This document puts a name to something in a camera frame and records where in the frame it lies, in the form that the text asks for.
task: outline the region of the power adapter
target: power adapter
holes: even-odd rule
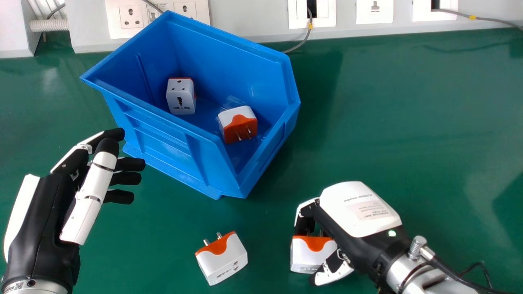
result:
[[[171,77],[165,98],[173,115],[193,115],[196,111],[194,82],[189,77]]]
[[[291,242],[291,271],[313,274],[337,249],[338,244],[329,237],[295,235]]]
[[[205,239],[205,247],[196,251],[196,260],[209,286],[236,274],[247,265],[247,251],[236,232],[223,236],[216,233],[218,239],[209,244]]]
[[[240,106],[218,114],[223,140],[234,143],[258,135],[258,119],[249,106]]]

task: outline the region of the robotic arm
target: robotic arm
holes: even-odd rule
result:
[[[338,183],[298,206],[295,235],[318,223],[338,249],[309,276],[320,286],[355,270],[381,294],[507,294],[468,282],[445,265],[422,236],[410,239],[400,216],[362,182]]]
[[[123,129],[100,132],[74,146],[40,178],[24,178],[4,239],[2,293],[71,293],[85,243],[101,205],[130,204],[134,194],[108,190],[137,185],[142,159],[118,158]],[[89,162],[89,155],[94,158]]]

